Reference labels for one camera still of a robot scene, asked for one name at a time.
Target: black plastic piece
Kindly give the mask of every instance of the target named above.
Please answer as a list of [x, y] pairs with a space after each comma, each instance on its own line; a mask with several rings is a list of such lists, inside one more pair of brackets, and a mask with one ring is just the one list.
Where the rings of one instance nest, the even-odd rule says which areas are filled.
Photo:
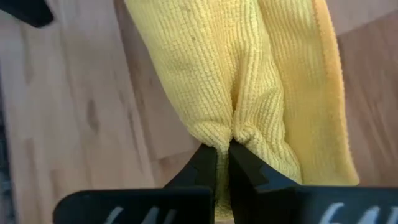
[[235, 224], [398, 223], [398, 189], [298, 185], [234, 141], [229, 176]]
[[175, 211], [173, 224], [210, 223], [214, 210], [213, 192], [207, 187], [180, 189], [91, 190], [65, 197], [55, 208], [54, 224], [141, 224], [148, 211], [157, 207], [156, 223], [164, 223], [168, 211]]
[[206, 186], [216, 190], [217, 151], [202, 144], [185, 167], [165, 186]]
[[159, 208], [156, 223], [164, 223], [168, 212], [173, 210], [172, 224], [213, 224], [216, 163], [216, 149], [201, 145], [165, 188], [78, 192], [57, 205], [53, 222], [104, 224], [114, 209], [122, 209], [113, 223], [141, 224], [149, 210], [156, 207]]
[[54, 20], [44, 0], [0, 0], [0, 9], [38, 28]]

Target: wooden surface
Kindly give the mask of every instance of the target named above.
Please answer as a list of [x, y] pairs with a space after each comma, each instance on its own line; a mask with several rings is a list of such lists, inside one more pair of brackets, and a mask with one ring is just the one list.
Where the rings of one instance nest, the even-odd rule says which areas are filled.
[[361, 184], [398, 187], [398, 11], [338, 39]]
[[398, 9], [397, 0], [326, 0], [337, 35]]
[[[57, 21], [44, 29], [0, 12], [1, 88], [21, 224], [51, 223], [55, 204], [77, 190], [162, 186], [199, 145], [165, 97], [121, 1], [48, 3]], [[397, 1], [328, 4], [341, 34], [361, 183], [398, 186]]]

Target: towel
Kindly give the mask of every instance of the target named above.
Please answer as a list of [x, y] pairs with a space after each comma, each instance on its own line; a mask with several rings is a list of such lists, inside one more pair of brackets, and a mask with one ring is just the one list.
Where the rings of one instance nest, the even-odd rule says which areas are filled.
[[126, 0], [188, 131], [218, 151], [216, 219], [232, 217], [232, 138], [292, 180], [359, 182], [323, 0]]

